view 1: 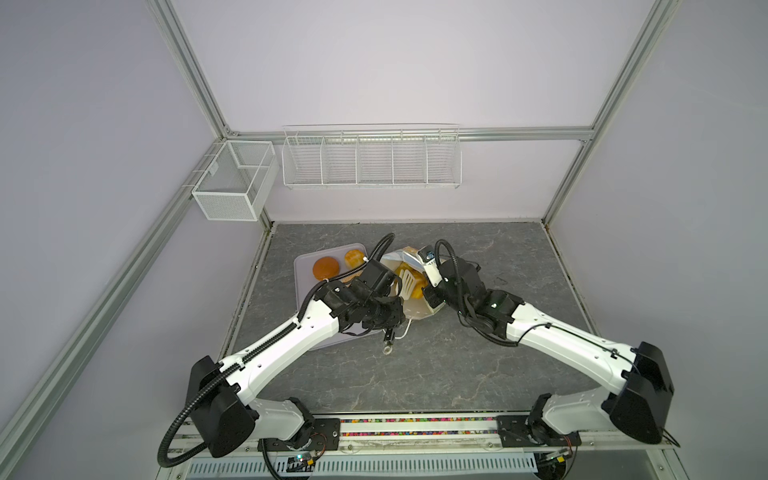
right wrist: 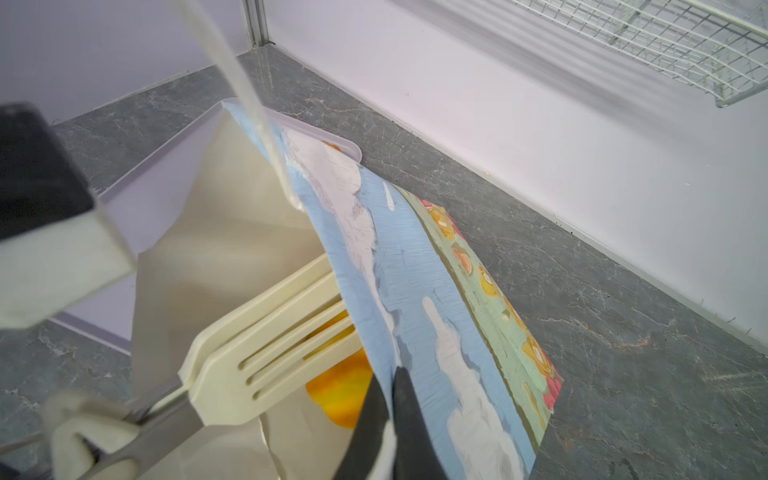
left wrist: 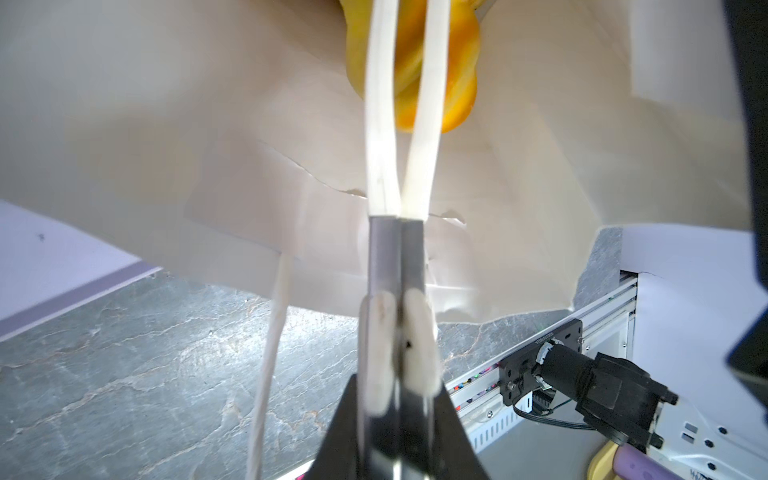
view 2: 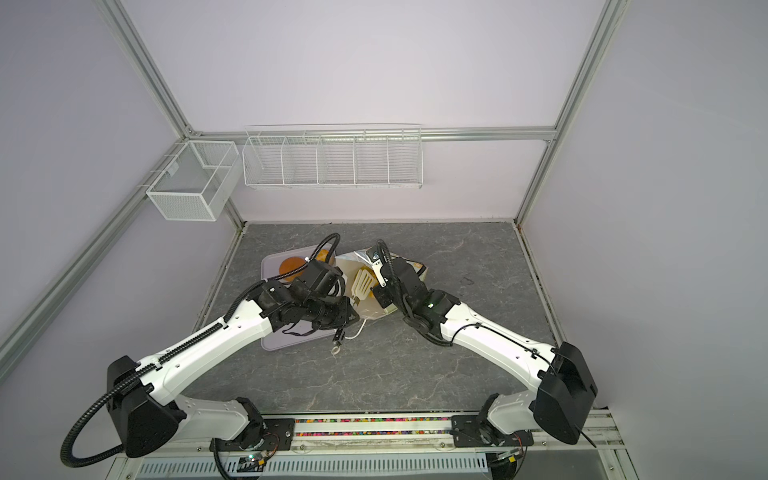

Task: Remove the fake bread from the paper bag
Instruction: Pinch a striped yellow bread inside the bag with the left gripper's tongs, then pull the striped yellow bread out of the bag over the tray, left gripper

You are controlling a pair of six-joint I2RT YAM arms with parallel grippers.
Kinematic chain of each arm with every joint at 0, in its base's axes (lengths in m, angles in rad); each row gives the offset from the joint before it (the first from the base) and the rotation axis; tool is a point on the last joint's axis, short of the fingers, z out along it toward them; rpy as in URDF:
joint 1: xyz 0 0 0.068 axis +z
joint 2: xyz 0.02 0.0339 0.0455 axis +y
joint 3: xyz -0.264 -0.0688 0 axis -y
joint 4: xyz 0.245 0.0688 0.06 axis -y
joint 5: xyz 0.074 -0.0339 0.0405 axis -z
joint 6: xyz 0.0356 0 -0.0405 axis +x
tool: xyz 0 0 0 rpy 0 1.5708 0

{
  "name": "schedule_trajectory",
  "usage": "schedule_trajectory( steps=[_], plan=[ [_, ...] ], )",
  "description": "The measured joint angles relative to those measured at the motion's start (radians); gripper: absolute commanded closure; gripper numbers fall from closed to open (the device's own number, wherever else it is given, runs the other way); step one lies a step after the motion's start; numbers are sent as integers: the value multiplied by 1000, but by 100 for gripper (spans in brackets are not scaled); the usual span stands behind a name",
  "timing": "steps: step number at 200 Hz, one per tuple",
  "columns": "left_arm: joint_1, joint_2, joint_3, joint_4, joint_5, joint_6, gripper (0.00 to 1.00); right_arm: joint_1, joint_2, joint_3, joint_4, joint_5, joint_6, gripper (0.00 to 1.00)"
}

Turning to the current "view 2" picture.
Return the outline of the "lavender plastic tray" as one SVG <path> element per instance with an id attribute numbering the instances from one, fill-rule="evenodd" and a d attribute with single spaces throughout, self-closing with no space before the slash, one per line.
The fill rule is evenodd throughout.
<path id="1" fill-rule="evenodd" d="M 284 253 L 269 255 L 265 258 L 265 260 L 262 261 L 262 277 L 267 281 L 270 287 L 279 287 L 277 290 L 277 301 L 279 309 L 276 313 L 274 313 L 274 315 L 270 317 L 270 319 L 273 321 L 273 332 L 261 341 L 262 347 L 265 350 L 276 351 L 312 340 L 335 336 L 337 330 L 320 330 L 314 333 L 307 333 L 309 328 L 308 322 L 299 323 L 296 327 L 297 333 L 284 333 L 283 330 L 286 328 L 286 325 L 280 320 L 280 313 L 294 303 L 291 294 L 288 291 L 290 282 L 299 273 L 302 272 L 302 270 L 311 260 L 316 260 L 315 255 L 321 249 L 329 249 L 335 253 L 334 241 L 327 240 L 319 247 L 294 249 Z M 292 256 L 303 257 L 306 260 L 306 264 L 298 269 L 298 274 L 294 278 L 286 280 L 282 276 L 278 275 L 279 265 L 285 258 Z"/>

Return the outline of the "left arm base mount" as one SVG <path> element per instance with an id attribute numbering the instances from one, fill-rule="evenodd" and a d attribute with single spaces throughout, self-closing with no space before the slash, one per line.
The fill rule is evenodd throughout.
<path id="1" fill-rule="evenodd" d="M 249 423 L 233 440 L 217 439 L 219 452 L 277 452 L 291 448 L 296 422 L 294 418 L 280 417 L 262 420 L 259 425 Z"/>

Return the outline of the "brown round fake bun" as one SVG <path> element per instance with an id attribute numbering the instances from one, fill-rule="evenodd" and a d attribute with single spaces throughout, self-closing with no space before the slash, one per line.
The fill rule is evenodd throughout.
<path id="1" fill-rule="evenodd" d="M 278 275 L 288 280 L 298 274 L 298 269 L 306 264 L 303 257 L 292 256 L 285 258 L 279 265 Z"/>

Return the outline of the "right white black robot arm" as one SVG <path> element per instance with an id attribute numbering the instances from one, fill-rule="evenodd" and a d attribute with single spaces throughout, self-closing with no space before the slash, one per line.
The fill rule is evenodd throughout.
<path id="1" fill-rule="evenodd" d="M 528 339 L 489 320 L 443 290 L 429 289 L 404 259 L 373 263 L 377 298 L 403 314 L 405 323 L 442 347 L 464 347 L 512 375 L 526 387 L 512 395 L 492 394 L 476 421 L 482 441 L 498 445 L 519 431 L 538 428 L 576 444 L 598 393 L 582 352 Z"/>

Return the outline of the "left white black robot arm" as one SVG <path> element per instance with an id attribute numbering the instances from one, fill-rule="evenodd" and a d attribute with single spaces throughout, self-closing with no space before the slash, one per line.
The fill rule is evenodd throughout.
<path id="1" fill-rule="evenodd" d="M 302 321 L 312 332 L 341 330 L 358 321 L 336 265 L 312 260 L 289 283 L 261 280 L 242 292 L 224 316 L 134 365 L 138 377 L 119 388 L 107 409 L 130 458 L 175 440 L 221 440 L 242 450 L 260 447 L 263 417 L 245 397 L 218 402 L 184 396 L 204 373 L 245 346 Z"/>

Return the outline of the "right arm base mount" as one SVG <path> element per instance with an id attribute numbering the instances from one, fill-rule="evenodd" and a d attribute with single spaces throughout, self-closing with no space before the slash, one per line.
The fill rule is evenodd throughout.
<path id="1" fill-rule="evenodd" d="M 450 434 L 456 447 L 530 447 L 534 444 L 530 431 L 519 430 L 504 434 L 488 420 L 478 415 L 453 415 L 450 418 Z"/>

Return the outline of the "cream and steel tongs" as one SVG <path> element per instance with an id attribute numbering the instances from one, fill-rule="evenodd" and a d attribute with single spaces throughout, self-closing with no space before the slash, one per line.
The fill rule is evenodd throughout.
<path id="1" fill-rule="evenodd" d="M 367 267 L 361 267 L 355 275 L 351 286 L 352 303 L 355 306 L 359 305 L 361 301 L 365 300 L 369 296 L 371 289 L 377 284 L 378 281 L 374 273 Z M 331 354 L 333 356 L 340 352 L 344 336 L 344 328 L 338 329 L 334 336 L 333 347 L 331 349 Z"/>

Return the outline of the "printed paper gift bag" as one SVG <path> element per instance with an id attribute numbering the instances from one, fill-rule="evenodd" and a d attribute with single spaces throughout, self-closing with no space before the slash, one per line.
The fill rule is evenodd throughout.
<path id="1" fill-rule="evenodd" d="M 358 322 L 344 329 L 345 340 L 358 337 L 368 323 L 398 311 L 390 300 L 386 300 L 387 305 L 382 306 L 374 293 L 374 288 L 381 286 L 378 273 L 381 264 L 380 260 L 372 260 L 365 250 L 345 253 L 336 258 L 336 265 L 345 280 L 344 295 L 350 299 L 359 317 Z"/>

